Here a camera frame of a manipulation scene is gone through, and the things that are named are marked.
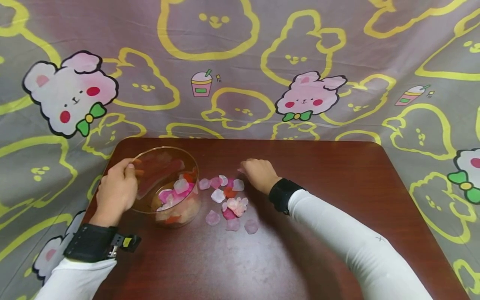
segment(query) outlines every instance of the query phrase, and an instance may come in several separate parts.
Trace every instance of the bunny ear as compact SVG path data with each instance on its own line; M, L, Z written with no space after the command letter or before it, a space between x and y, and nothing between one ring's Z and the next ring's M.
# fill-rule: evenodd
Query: bunny ear
M317 81L320 78L320 75L316 71L306 72L295 76L295 79L292 82L292 87L311 84L314 81Z
M25 75L23 81L24 88L29 94L36 91L49 82L55 72L56 68L54 65L44 61L37 62Z
M341 76L335 76L335 77L327 77L322 79L321 81L325 83L326 90L334 91L339 89L345 83L347 83L347 78L341 75Z
M74 69L77 73L91 73L100 69L100 57L88 51L79 51L66 60L61 66Z

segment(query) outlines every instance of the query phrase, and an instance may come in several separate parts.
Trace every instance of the white arm sleeve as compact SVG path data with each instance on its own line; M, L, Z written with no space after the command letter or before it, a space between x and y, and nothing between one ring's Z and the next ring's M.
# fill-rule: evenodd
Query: white arm sleeve
M347 264L365 300L432 299L405 259L377 232L304 190L293 193L288 209Z
M89 264L64 258L35 300L91 300L116 264L114 259Z

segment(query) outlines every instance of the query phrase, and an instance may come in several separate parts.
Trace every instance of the black wrist strap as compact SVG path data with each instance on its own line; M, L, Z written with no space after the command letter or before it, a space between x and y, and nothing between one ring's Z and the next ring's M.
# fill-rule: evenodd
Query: black wrist strap
M304 188L290 180L282 178L270 190L268 199L273 203L277 211L285 215L290 215L290 211L288 211L288 201L293 193L298 190L304 190Z

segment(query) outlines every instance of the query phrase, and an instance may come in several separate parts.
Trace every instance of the cartoon bunny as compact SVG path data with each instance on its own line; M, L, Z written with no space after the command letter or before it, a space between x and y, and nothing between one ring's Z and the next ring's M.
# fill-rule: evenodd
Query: cartoon bunny
M35 63L24 77L24 90L56 135L71 138L79 131L90 133L94 119L107 113L105 105L118 95L118 83L105 75L102 59L82 50L65 59L61 67L51 62Z
M326 77L320 80L317 71L295 76L288 91L275 103L276 112L284 115L282 121L308 121L337 103L338 89L347 82L345 76Z

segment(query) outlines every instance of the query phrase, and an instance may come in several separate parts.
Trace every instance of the brown table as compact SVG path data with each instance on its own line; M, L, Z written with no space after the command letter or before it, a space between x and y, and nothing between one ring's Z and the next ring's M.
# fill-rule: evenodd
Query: brown table
M239 162L268 159L279 176L344 210L381 233L410 263L434 299L468 299L384 150L367 142L256 141L130 138L115 149L108 168L157 146L176 146L198 162L200 178L235 177ZM210 227L205 216L221 213L201 191L200 213L179 229L155 227L129 211L124 234L143 238L135 254L121 252L118 265L95 299L361 299L347 267L304 228L277 213L265 197L246 187L250 199L238 232L226 221ZM93 215L95 200L85 220ZM243 225L258 218L248 235Z

